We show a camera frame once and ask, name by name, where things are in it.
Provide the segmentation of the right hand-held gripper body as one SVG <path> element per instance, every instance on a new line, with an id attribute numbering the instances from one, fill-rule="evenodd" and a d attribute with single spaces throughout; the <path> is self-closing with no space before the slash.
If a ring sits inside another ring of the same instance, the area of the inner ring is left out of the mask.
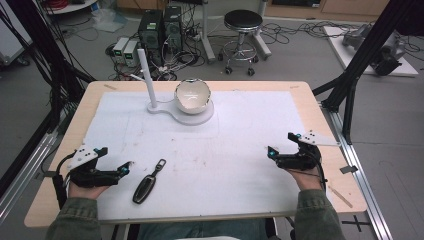
<path id="1" fill-rule="evenodd" d="M 279 168 L 297 170 L 313 169 L 321 162 L 319 146 L 340 145 L 336 140 L 314 131 L 308 131 L 300 135 L 300 143 L 296 143 L 298 145 L 298 152 L 294 154 L 282 154 L 283 158 L 275 161 Z"/>

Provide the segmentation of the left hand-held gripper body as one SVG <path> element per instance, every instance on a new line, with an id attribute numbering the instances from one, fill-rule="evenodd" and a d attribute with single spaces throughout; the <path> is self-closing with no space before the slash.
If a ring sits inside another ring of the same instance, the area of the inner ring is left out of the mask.
<path id="1" fill-rule="evenodd" d="M 92 188 L 117 185 L 120 177 L 115 171 L 96 168 L 99 158 L 94 157 L 94 147 L 81 145 L 67 165 L 70 180 L 79 187 Z"/>

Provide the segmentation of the person's left hand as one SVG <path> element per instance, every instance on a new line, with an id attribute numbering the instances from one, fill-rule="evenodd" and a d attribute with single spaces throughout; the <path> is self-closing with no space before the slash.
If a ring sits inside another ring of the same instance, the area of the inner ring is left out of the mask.
<path id="1" fill-rule="evenodd" d="M 107 189 L 108 186 L 84 188 L 79 187 L 75 183 L 71 182 L 68 187 L 68 196 L 70 198 L 86 198 L 96 200 Z"/>

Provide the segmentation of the person's right hand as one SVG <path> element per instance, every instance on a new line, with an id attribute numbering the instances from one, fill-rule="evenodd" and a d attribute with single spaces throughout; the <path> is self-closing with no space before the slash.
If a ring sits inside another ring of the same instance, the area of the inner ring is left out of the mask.
<path id="1" fill-rule="evenodd" d="M 288 169 L 288 173 L 295 179 L 299 189 L 322 190 L 323 186 L 317 168 L 309 170 Z"/>

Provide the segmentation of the black car key fob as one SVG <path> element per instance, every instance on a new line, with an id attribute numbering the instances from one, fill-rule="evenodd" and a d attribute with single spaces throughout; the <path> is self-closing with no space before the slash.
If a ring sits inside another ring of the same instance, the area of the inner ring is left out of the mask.
<path id="1" fill-rule="evenodd" d="M 164 168 L 165 165 L 166 160 L 160 159 L 156 164 L 154 171 L 151 174 L 146 175 L 141 180 L 132 197 L 132 201 L 134 203 L 142 204 L 147 199 L 155 186 L 156 175 Z"/>

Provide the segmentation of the wooden table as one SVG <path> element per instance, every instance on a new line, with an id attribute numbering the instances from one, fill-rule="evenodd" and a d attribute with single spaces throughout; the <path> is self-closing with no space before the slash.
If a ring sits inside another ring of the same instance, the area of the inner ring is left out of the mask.
<path id="1" fill-rule="evenodd" d="M 322 104 L 315 99 L 310 86 L 303 81 L 210 81 L 209 86 L 214 91 L 288 91 L 293 96 L 294 104 L 300 114 L 300 121 L 304 126 L 337 140 L 321 110 Z M 146 90 L 147 87 L 143 83 L 136 81 L 98 81 L 89 84 L 49 168 L 56 168 L 66 154 L 83 142 L 83 136 L 94 118 L 95 110 L 103 94 L 145 92 Z M 329 196 L 333 198 L 336 211 L 342 214 L 364 212 L 367 204 L 353 177 L 353 172 L 356 170 L 341 172 L 348 163 L 340 145 L 323 146 L 321 153 L 324 157 L 323 167 L 329 179 L 327 186 L 334 187 L 353 204 L 353 208 L 349 208 L 329 189 Z"/>

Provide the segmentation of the thin wooden stick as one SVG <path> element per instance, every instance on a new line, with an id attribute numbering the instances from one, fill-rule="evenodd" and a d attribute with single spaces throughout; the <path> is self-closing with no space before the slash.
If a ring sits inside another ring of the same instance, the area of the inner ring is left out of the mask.
<path id="1" fill-rule="evenodd" d="M 353 208 L 353 204 L 345 198 L 339 191 L 337 191 L 334 187 L 328 186 L 328 188 L 341 200 L 343 201 L 349 208 Z"/>

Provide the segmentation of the white mat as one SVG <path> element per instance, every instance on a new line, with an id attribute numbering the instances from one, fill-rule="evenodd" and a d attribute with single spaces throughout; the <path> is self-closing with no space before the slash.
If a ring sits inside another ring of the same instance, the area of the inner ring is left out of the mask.
<path id="1" fill-rule="evenodd" d="M 297 152 L 289 132 L 304 134 L 288 91 L 217 91 L 214 114 L 199 126 L 185 126 L 170 116 L 151 114 L 144 92 L 102 96 L 84 142 L 107 147 L 98 161 L 113 170 L 133 161 L 127 176 L 99 200 L 99 218 L 110 222 L 170 221 L 231 216 L 291 215 L 298 187 L 267 157 L 271 146 Z M 142 204 L 133 194 L 160 159 L 164 168 Z"/>

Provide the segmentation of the grey desk leg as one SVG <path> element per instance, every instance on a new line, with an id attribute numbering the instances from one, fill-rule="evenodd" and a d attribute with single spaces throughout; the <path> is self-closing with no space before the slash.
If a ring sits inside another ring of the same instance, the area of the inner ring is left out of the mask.
<path id="1" fill-rule="evenodd" d="M 202 45 L 206 54 L 207 63 L 211 64 L 216 61 L 211 43 L 208 38 L 208 0 L 202 2 L 202 31 L 200 32 Z"/>
<path id="2" fill-rule="evenodd" d="M 268 0 L 259 0 L 259 6 L 258 6 L 257 13 L 261 17 L 265 16 L 265 10 L 266 10 L 266 6 L 267 6 L 267 2 L 268 2 Z M 268 48 L 267 44 L 265 43 L 265 41 L 263 40 L 261 33 L 262 33 L 262 30 L 257 29 L 256 32 L 253 35 L 253 39 L 254 39 L 254 43 L 256 44 L 256 46 L 259 49 L 259 52 L 261 53 L 262 58 L 264 60 L 267 60 L 272 55 L 272 53 L 271 53 L 270 49 Z"/>

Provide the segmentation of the dark grey device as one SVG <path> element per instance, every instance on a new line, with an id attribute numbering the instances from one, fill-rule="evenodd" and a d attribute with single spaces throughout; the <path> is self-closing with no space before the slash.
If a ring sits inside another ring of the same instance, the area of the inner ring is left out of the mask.
<path id="1" fill-rule="evenodd" d="M 387 76 L 402 65 L 399 59 L 405 53 L 405 41 L 392 33 L 371 61 L 370 66 L 377 75 Z"/>

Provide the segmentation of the black computer tower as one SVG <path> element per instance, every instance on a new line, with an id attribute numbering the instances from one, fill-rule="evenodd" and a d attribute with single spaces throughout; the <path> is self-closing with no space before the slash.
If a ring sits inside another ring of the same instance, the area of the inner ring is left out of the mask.
<path id="1" fill-rule="evenodd" d="M 163 13 L 158 9 L 148 9 L 144 12 L 138 27 L 142 47 L 148 52 L 150 59 L 162 66 L 161 47 L 164 39 Z"/>
<path id="2" fill-rule="evenodd" d="M 172 53 L 182 50 L 181 14 L 180 6 L 167 6 L 164 11 L 165 45 Z"/>

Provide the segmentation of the clear plastic bag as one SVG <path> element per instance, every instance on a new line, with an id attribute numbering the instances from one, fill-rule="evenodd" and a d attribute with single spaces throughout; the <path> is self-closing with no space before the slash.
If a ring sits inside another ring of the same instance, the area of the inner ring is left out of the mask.
<path id="1" fill-rule="evenodd" d="M 114 33 L 123 28 L 128 20 L 113 9 L 97 9 L 92 12 L 96 30 Z"/>

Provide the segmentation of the white round table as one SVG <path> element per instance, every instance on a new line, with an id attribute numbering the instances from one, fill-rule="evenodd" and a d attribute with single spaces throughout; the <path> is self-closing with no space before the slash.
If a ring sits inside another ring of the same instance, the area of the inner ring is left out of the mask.
<path id="1" fill-rule="evenodd" d="M 82 9 L 90 8 L 91 10 L 97 10 L 100 8 L 98 0 L 84 0 L 83 3 L 71 4 L 69 3 L 63 8 L 46 8 L 46 13 L 49 15 L 65 14 Z"/>

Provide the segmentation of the aluminium rail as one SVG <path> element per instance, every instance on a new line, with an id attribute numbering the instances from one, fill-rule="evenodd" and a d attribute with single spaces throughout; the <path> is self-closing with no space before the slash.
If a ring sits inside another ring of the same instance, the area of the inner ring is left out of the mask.
<path id="1" fill-rule="evenodd" d="M 35 146 L 24 157 L 25 162 L 22 168 L 18 171 L 16 177 L 0 198 L 0 226 L 5 222 L 31 179 L 38 172 L 42 161 L 53 148 L 57 138 L 57 131 L 46 133 L 39 141 L 35 142 Z"/>
<path id="2" fill-rule="evenodd" d="M 360 159 L 352 144 L 349 144 L 347 139 L 343 136 L 342 127 L 343 120 L 337 112 L 330 112 L 329 110 L 321 107 L 327 122 L 332 129 L 333 135 L 340 142 L 342 153 L 349 166 L 355 166 L 356 171 L 353 172 L 353 177 L 359 186 L 362 196 L 367 204 L 366 214 L 372 226 L 372 230 L 377 240 L 393 240 L 392 234 L 385 221 L 382 211 L 374 196 L 372 188 L 368 182 L 366 174 L 363 170 Z"/>

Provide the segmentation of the white stand with post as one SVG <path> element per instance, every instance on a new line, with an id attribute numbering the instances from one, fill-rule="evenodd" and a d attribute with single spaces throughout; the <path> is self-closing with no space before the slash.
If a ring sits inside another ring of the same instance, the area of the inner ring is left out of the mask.
<path id="1" fill-rule="evenodd" d="M 174 99 L 174 92 L 173 92 L 173 99 L 170 101 L 158 101 L 156 99 L 156 94 L 154 91 L 153 86 L 153 80 L 150 74 L 150 70 L 148 68 L 147 63 L 147 57 L 144 49 L 138 49 L 137 50 L 140 64 L 142 67 L 142 73 L 143 73 L 143 82 L 147 86 L 147 91 L 150 98 L 150 103 L 147 105 L 147 111 L 151 114 L 159 114 L 159 113 L 165 113 L 170 115 L 175 121 L 177 121 L 180 124 L 186 125 L 186 126 L 197 126 L 206 123 L 209 121 L 213 114 L 214 114 L 214 103 L 211 100 L 208 106 L 206 107 L 206 110 L 204 112 L 201 112 L 199 114 L 186 114 L 179 110 L 176 105 L 176 101 Z"/>

